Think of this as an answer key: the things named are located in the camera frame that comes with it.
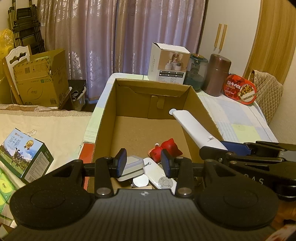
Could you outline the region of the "white tube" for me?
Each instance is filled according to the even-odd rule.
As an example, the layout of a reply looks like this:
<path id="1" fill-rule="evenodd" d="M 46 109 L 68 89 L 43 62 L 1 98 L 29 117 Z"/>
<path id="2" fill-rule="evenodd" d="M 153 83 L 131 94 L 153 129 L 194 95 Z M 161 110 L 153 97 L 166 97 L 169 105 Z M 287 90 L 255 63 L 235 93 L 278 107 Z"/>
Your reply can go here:
<path id="1" fill-rule="evenodd" d="M 169 114 L 178 121 L 200 149 L 207 146 L 227 150 L 227 148 L 217 140 L 217 138 L 211 135 L 187 110 L 176 110 L 172 108 Z"/>

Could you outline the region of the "white remote control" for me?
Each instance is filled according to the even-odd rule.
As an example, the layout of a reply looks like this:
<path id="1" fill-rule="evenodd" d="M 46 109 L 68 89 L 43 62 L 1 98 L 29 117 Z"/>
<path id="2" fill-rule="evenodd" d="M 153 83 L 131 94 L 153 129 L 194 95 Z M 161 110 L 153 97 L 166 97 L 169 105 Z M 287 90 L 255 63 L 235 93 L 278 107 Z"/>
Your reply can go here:
<path id="1" fill-rule="evenodd" d="M 177 182 L 173 178 L 168 178 L 164 170 L 151 158 L 146 157 L 144 161 L 144 174 L 156 189 L 170 189 L 174 194 Z"/>

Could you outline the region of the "white UK power plug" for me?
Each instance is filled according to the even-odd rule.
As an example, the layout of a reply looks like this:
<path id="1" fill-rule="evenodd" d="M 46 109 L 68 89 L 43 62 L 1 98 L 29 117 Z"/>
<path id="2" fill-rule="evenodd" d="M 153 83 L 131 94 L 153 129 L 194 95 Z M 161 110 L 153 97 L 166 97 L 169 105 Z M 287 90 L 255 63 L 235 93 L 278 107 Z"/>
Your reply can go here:
<path id="1" fill-rule="evenodd" d="M 123 173 L 120 178 L 117 178 L 119 182 L 126 181 L 131 178 L 135 178 L 144 173 L 144 160 L 138 156 L 127 157 L 127 162 Z"/>

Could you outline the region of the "small green white salve jar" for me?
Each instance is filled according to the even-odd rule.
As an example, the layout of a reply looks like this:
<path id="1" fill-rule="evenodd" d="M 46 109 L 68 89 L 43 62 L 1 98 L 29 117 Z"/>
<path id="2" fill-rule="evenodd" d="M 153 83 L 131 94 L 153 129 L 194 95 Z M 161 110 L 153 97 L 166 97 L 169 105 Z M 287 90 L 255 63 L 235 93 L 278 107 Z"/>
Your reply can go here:
<path id="1" fill-rule="evenodd" d="M 147 185 L 149 185 L 149 178 L 145 174 L 137 176 L 137 177 L 133 178 L 132 185 L 135 188 L 146 187 Z"/>

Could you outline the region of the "beige bed sheet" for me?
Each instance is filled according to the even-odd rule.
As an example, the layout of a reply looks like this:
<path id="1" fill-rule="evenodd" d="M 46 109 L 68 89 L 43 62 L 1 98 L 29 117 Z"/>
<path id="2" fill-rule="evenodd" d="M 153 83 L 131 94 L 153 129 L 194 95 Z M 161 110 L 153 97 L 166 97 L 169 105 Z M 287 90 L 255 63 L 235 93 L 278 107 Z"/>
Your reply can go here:
<path id="1" fill-rule="evenodd" d="M 91 112 L 1 104 L 1 142 L 17 128 L 45 143 L 54 160 L 48 172 L 76 159 Z"/>

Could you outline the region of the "beige quilted chair cushion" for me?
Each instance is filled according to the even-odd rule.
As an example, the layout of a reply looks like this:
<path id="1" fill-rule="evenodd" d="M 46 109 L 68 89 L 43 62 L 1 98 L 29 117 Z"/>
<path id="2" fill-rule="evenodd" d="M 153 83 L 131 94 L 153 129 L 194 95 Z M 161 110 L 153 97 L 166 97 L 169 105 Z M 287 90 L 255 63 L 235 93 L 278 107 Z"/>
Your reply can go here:
<path id="1" fill-rule="evenodd" d="M 258 70 L 252 70 L 248 80 L 256 87 L 256 103 L 260 107 L 266 122 L 269 124 L 280 104 L 283 85 L 273 75 Z"/>

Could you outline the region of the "red instant rice meal box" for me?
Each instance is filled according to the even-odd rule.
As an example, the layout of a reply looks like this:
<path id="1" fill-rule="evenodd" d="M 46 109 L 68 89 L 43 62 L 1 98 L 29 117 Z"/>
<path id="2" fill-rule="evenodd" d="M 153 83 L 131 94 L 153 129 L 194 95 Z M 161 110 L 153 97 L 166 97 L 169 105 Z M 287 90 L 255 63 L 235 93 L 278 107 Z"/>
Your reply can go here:
<path id="1" fill-rule="evenodd" d="M 255 85 L 235 74 L 231 74 L 226 78 L 222 90 L 225 96 L 244 105 L 254 103 L 257 97 Z"/>

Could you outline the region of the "large open cardboard box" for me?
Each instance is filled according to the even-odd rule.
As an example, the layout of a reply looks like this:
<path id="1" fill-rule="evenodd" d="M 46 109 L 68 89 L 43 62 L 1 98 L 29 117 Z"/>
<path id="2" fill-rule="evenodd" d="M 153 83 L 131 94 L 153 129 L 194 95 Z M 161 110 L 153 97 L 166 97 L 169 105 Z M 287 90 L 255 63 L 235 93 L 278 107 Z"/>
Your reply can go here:
<path id="1" fill-rule="evenodd" d="M 202 163 L 199 148 L 169 114 L 187 110 L 215 138 L 222 140 L 217 125 L 191 86 L 119 79 L 107 83 L 97 102 L 101 111 L 92 160 L 114 157 L 121 148 L 128 156 L 147 157 L 155 143 L 173 138 L 184 157 Z"/>

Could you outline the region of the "brown metal canister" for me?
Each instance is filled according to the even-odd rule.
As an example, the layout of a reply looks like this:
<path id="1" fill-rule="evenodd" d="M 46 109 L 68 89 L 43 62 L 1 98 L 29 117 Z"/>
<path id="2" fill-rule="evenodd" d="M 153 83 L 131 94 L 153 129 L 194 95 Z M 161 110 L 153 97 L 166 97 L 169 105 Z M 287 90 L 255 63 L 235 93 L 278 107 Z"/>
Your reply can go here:
<path id="1" fill-rule="evenodd" d="M 218 97 L 221 94 L 224 81 L 229 76 L 230 67 L 231 61 L 229 59 L 218 54 L 211 54 L 202 85 L 203 92 Z"/>

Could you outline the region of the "milk carton box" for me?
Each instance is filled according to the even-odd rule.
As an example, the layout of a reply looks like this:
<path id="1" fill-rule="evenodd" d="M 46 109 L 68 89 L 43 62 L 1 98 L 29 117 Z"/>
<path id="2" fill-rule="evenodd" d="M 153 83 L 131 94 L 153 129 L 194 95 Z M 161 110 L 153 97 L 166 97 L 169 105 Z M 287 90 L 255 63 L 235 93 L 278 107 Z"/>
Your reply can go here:
<path id="1" fill-rule="evenodd" d="M 44 176 L 53 160 L 43 142 L 17 128 L 1 144 L 1 162 L 25 184 Z"/>

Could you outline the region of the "green glass jar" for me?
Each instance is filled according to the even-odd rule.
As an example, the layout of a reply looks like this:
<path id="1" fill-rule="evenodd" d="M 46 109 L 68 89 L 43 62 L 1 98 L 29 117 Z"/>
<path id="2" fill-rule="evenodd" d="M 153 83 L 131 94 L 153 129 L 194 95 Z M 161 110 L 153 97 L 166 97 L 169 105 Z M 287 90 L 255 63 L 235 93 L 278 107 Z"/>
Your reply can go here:
<path id="1" fill-rule="evenodd" d="M 187 72 L 184 79 L 185 85 L 191 85 L 195 91 L 199 91 L 204 83 L 208 60 L 199 54 L 191 54 Z"/>

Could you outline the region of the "black bin with shoes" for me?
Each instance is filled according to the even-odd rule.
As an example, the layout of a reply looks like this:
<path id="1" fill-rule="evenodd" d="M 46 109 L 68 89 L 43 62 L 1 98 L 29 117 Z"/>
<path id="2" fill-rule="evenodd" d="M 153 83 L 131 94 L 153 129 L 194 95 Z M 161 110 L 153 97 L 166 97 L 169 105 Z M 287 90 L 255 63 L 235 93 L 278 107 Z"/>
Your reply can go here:
<path id="1" fill-rule="evenodd" d="M 70 96 L 72 101 L 73 109 L 76 111 L 81 111 L 85 106 L 85 96 L 87 91 L 86 80 L 82 79 L 71 79 L 68 80 L 70 87 Z"/>

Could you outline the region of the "white product box with photo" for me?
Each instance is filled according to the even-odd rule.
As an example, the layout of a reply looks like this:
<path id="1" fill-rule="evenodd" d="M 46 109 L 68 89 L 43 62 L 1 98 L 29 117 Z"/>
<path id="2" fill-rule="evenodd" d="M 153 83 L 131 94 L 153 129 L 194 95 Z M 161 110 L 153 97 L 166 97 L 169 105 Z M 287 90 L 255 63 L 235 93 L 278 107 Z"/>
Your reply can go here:
<path id="1" fill-rule="evenodd" d="M 183 84 L 191 53 L 183 46 L 152 43 L 148 79 Z"/>

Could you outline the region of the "green drink pack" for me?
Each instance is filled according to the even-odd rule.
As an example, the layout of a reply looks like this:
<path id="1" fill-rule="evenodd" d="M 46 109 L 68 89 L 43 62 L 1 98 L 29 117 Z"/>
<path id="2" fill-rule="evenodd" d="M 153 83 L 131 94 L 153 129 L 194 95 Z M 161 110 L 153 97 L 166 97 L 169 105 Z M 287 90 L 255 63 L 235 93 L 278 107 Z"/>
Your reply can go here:
<path id="1" fill-rule="evenodd" d="M 10 225 L 13 221 L 13 215 L 10 210 L 10 199 L 15 193 L 16 188 L 9 180 L 7 175 L 1 169 L 1 222 Z"/>

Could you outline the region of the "brown shipping cardboard box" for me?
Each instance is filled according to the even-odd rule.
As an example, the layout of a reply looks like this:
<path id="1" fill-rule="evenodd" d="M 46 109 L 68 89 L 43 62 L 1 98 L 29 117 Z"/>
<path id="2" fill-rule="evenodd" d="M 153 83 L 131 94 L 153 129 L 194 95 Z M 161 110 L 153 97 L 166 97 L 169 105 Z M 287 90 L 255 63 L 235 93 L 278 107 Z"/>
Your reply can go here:
<path id="1" fill-rule="evenodd" d="M 32 55 L 17 70 L 18 90 L 24 105 L 58 108 L 70 91 L 64 49 Z"/>

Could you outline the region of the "purple curtain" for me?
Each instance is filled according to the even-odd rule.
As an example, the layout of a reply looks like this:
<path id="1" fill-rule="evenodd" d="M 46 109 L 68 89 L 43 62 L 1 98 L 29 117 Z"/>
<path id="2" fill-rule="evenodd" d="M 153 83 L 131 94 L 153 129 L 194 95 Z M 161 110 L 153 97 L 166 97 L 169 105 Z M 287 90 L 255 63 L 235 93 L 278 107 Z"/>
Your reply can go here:
<path id="1" fill-rule="evenodd" d="M 195 52 L 205 13 L 205 1 L 38 1 L 46 49 L 65 49 L 90 101 L 113 73 L 146 75 L 154 42 Z"/>

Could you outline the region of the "white carved chair back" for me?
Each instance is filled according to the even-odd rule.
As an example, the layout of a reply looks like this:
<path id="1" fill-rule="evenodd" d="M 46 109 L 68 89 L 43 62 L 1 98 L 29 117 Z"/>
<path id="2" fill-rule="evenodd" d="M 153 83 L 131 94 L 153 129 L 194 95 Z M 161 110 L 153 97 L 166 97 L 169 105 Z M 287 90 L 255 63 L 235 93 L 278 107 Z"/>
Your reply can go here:
<path id="1" fill-rule="evenodd" d="M 8 80 L 11 93 L 13 95 L 13 99 L 16 101 L 18 105 L 23 105 L 23 101 L 21 99 L 20 91 L 18 89 L 18 70 L 17 68 L 26 62 L 30 61 L 31 56 L 31 47 L 27 45 L 25 47 L 18 46 L 16 48 L 11 49 L 7 56 L 2 59 L 4 73 Z"/>

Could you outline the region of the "black folding ladder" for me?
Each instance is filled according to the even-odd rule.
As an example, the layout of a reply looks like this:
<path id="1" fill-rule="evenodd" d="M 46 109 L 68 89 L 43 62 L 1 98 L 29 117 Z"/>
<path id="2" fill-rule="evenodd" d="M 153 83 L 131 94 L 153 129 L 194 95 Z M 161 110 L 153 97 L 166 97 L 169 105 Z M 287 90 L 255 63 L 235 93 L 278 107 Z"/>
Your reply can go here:
<path id="1" fill-rule="evenodd" d="M 31 53 L 38 54 L 45 52 L 45 42 L 40 30 L 37 6 L 33 1 L 28 1 L 26 8 L 17 8 L 16 1 L 11 1 L 8 10 L 8 20 L 14 36 L 14 46 L 30 46 Z"/>

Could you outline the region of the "yellow plastic bag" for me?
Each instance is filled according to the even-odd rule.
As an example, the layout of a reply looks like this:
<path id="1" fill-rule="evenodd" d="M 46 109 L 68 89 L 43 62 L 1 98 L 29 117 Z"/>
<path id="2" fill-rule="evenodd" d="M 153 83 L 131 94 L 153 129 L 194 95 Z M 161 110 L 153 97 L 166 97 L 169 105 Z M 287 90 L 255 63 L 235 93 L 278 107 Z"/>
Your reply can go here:
<path id="1" fill-rule="evenodd" d="M 14 49 L 14 34 L 9 29 L 4 29 L 0 33 L 0 59 L 7 56 Z"/>

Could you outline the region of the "wooden door frame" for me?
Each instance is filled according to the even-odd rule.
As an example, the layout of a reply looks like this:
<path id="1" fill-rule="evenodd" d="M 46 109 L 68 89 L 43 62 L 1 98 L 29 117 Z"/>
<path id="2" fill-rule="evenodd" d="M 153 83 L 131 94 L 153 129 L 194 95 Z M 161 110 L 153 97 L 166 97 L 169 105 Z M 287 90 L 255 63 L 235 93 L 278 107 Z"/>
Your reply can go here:
<path id="1" fill-rule="evenodd" d="M 295 1 L 261 1 L 251 53 L 243 76 L 267 72 L 285 82 L 295 51 Z"/>

